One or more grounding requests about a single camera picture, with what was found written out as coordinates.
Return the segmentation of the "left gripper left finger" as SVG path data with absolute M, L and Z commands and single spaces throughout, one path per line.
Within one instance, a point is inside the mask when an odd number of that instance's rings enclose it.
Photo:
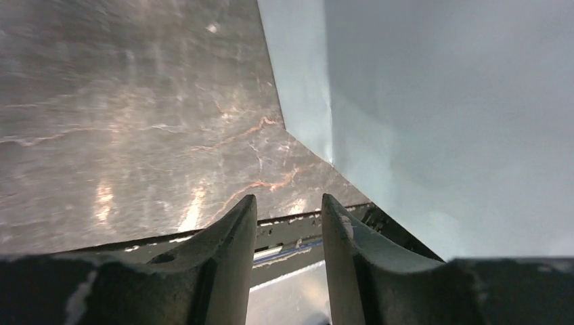
M 243 324 L 257 200 L 145 263 L 71 251 L 1 256 L 2 324 Z

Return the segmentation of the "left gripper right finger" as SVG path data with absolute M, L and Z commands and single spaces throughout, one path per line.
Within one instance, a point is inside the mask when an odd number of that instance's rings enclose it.
M 570 257 L 453 259 L 403 248 L 322 197 L 333 324 L 572 324 Z

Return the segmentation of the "light blue paper bag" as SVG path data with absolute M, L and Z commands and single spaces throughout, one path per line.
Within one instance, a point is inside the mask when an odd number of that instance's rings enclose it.
M 287 131 L 434 253 L 573 254 L 572 1 L 260 1 Z

